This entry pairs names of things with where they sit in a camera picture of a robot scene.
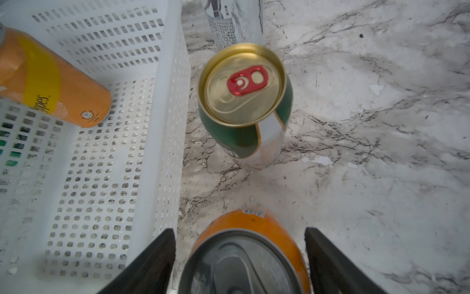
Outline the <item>orange Fanta can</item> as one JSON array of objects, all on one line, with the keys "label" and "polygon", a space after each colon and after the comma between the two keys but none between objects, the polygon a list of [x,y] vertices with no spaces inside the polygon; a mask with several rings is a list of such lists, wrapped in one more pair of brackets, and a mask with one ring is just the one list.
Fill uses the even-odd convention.
[{"label": "orange Fanta can", "polygon": [[301,251],[275,215],[263,208],[226,213],[192,247],[180,294],[309,294]]}]

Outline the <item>white plastic perforated basket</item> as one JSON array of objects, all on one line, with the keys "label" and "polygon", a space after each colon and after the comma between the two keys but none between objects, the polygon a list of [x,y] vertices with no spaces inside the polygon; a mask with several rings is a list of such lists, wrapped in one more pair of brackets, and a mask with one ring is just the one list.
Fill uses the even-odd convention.
[{"label": "white plastic perforated basket", "polygon": [[181,1],[7,1],[1,22],[111,93],[80,128],[1,99],[24,158],[1,168],[1,292],[95,294],[177,226],[191,66]]}]

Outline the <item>green gold-top can white band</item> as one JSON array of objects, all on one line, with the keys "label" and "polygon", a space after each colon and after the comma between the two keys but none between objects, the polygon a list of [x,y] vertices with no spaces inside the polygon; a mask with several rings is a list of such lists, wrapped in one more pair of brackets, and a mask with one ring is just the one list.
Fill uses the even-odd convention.
[{"label": "green gold-top can white band", "polygon": [[198,97],[204,127],[235,164],[256,171],[275,162],[294,95],[273,51],[254,43],[219,51],[204,66]]}]

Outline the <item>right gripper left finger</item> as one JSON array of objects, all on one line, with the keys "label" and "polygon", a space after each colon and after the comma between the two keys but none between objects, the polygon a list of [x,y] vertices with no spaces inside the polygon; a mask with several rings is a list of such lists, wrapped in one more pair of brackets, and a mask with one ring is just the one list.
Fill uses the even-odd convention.
[{"label": "right gripper left finger", "polygon": [[176,259],[176,237],[165,229],[100,294],[165,294]]}]

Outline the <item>white silver tall can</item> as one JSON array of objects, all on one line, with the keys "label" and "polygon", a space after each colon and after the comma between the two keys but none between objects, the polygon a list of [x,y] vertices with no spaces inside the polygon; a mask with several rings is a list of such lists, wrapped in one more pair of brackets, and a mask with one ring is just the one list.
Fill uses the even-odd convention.
[{"label": "white silver tall can", "polygon": [[262,0],[201,0],[218,51],[255,43],[264,45]]}]

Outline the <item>green soda can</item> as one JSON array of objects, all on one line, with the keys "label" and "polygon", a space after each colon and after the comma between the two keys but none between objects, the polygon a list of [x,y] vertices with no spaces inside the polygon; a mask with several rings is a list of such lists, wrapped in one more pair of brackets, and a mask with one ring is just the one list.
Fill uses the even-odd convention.
[{"label": "green soda can", "polygon": [[1,123],[1,168],[14,167],[24,158],[23,147],[17,139],[18,128],[12,122]]}]

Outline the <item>orange yellow soda can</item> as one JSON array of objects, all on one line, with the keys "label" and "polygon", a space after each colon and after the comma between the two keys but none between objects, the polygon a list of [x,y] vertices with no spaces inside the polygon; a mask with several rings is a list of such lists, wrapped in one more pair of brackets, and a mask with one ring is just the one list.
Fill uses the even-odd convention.
[{"label": "orange yellow soda can", "polygon": [[1,96],[79,127],[111,109],[111,93],[32,36],[1,26]]}]

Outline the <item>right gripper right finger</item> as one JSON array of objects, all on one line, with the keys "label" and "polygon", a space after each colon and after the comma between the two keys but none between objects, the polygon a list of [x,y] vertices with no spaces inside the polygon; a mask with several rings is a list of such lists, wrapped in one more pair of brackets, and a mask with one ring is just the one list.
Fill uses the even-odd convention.
[{"label": "right gripper right finger", "polygon": [[316,294],[387,294],[320,230],[307,227],[304,237]]}]

